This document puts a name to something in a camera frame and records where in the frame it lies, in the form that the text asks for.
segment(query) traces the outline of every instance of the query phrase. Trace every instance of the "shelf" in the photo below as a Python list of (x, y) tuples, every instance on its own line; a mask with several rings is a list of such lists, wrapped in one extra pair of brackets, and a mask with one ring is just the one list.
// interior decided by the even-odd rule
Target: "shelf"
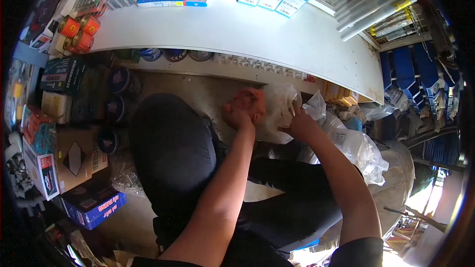
[(297, 91), (312, 95), (318, 90), (321, 90), (322, 87), (321, 80), (311, 83), (248, 66), (218, 63), (212, 60), (197, 62), (189, 56), (180, 62), (168, 62), (164, 57), (161, 57), (157, 61), (153, 62), (147, 62), (140, 58), (140, 62), (137, 64), (123, 62), (122, 65), (131, 69), (140, 69), (152, 72), (220, 77), (233, 80), (251, 81), (258, 84), (289, 83), (294, 85)]
[(213, 2), (208, 7), (131, 6), (108, 11), (100, 21), (91, 51), (156, 47), (251, 57), (384, 101), (379, 54), (360, 37), (342, 42), (335, 19), (310, 3), (290, 19), (237, 2)]

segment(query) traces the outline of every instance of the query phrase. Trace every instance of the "plastic package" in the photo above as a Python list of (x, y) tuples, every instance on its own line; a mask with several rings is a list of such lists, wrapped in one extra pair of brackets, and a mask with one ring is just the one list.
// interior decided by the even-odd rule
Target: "plastic package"
[(307, 103), (302, 105), (306, 113), (312, 117), (314, 121), (317, 121), (318, 125), (322, 127), (326, 118), (326, 103), (320, 90), (318, 90)]
[(362, 103), (359, 109), (363, 112), (366, 121), (376, 121), (391, 115), (396, 108), (387, 103), (382, 107), (377, 103)]
[(146, 198), (130, 150), (110, 155), (109, 160), (112, 168), (112, 187), (124, 194)]
[(292, 101), (302, 105), (300, 93), (291, 84), (266, 85), (262, 88), (265, 99), (264, 120), (256, 126), (256, 138), (275, 144), (287, 144), (293, 138), (277, 128), (288, 128), (292, 122), (289, 109), (294, 111)]

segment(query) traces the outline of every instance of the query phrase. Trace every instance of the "yellow label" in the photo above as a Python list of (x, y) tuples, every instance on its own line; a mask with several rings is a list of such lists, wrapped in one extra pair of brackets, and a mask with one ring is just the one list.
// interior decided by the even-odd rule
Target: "yellow label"
[(23, 92), (23, 86), (20, 83), (15, 83), (15, 86), (13, 86), (12, 96), (14, 98), (20, 98), (21, 92)]
[(396, 2), (395, 4), (393, 4), (392, 7), (394, 8), (396, 12), (398, 12), (409, 5), (411, 5), (411, 2), (409, 0), (400, 0)]

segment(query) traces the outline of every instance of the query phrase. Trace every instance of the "forearm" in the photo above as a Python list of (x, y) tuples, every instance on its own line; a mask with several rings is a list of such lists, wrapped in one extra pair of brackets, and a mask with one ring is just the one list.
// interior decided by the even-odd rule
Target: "forearm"
[(193, 216), (215, 216), (236, 223), (246, 190), (255, 137), (256, 131), (251, 124), (237, 131), (231, 149), (199, 198)]

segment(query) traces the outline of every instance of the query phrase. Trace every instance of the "red tin can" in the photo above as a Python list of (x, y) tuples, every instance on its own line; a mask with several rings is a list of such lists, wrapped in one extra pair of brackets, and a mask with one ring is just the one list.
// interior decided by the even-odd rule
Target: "red tin can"
[(83, 15), (76, 20), (79, 22), (81, 31), (89, 35), (94, 35), (101, 26), (101, 22), (92, 15)]
[(71, 45), (72, 43), (73, 43), (73, 39), (71, 37), (67, 37), (63, 43), (63, 50), (68, 50), (74, 54), (80, 54), (81, 53), (80, 50), (73, 48), (73, 46)]
[(73, 18), (67, 15), (59, 24), (58, 32), (67, 37), (74, 37), (79, 31), (79, 26), (80, 25), (78, 22), (76, 22)]
[(79, 50), (80, 52), (87, 53), (91, 50), (92, 44), (94, 43), (94, 38), (92, 35), (78, 31), (74, 36), (72, 46), (73, 48)]

